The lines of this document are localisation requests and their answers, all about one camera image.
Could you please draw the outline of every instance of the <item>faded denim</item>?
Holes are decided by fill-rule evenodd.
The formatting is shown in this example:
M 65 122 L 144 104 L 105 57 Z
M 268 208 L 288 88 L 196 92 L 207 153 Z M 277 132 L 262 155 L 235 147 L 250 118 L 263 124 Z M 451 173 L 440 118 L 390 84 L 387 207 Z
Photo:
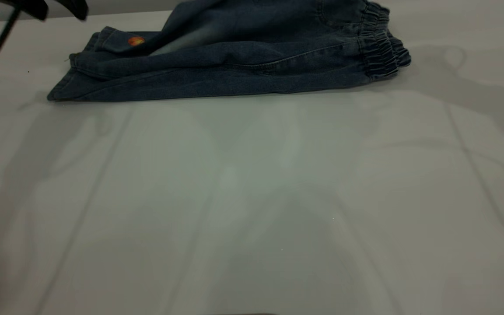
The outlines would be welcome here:
M 161 32 L 104 28 L 70 55 L 49 100 L 118 102 L 348 88 L 410 54 L 366 0 L 195 0 Z

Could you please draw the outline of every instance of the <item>gray surface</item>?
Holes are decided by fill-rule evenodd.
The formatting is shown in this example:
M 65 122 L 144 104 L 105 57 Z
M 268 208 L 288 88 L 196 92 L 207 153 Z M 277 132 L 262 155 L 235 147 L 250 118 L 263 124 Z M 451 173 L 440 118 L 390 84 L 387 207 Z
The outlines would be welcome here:
M 172 10 L 179 2 L 182 0 L 87 0 L 90 15 Z M 50 18 L 71 16 L 71 13 L 58 2 L 47 0 L 46 3 Z M 11 8 L 0 3 L 0 21 L 6 20 L 9 14 Z M 21 18 L 30 16 L 22 14 Z

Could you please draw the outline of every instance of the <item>black object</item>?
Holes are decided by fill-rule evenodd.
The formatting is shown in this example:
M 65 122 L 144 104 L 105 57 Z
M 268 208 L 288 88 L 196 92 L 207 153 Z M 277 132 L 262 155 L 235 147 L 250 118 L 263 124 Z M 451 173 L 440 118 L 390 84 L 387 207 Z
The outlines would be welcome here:
M 70 10 L 70 12 L 72 12 L 72 14 L 79 20 L 85 20 L 87 18 L 88 6 L 84 0 L 56 1 L 60 2 L 60 4 Z M 44 0 L 0 0 L 0 2 L 8 4 L 14 8 L 12 14 L 7 20 L 7 24 L 5 24 L 5 27 L 0 34 L 0 50 L 21 11 L 24 11 L 26 14 L 41 21 L 46 20 L 46 16 L 48 16 L 48 5 L 44 2 Z

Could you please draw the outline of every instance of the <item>denim pants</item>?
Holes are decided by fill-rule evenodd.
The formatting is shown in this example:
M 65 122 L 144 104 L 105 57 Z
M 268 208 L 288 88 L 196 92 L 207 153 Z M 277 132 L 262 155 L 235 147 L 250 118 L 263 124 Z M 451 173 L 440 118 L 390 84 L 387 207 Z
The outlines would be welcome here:
M 410 54 L 366 0 L 194 0 L 160 32 L 106 27 L 49 100 L 119 102 L 348 88 L 392 78 Z

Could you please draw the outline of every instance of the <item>orange patch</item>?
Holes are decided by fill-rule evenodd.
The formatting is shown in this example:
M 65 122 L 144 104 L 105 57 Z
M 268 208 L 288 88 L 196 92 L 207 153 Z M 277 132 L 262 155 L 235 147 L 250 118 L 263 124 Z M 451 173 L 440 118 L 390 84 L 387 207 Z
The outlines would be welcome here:
M 145 42 L 145 38 L 142 38 L 141 36 L 135 36 L 130 39 L 128 39 L 128 43 L 131 46 L 138 46 L 138 44 L 143 44 Z

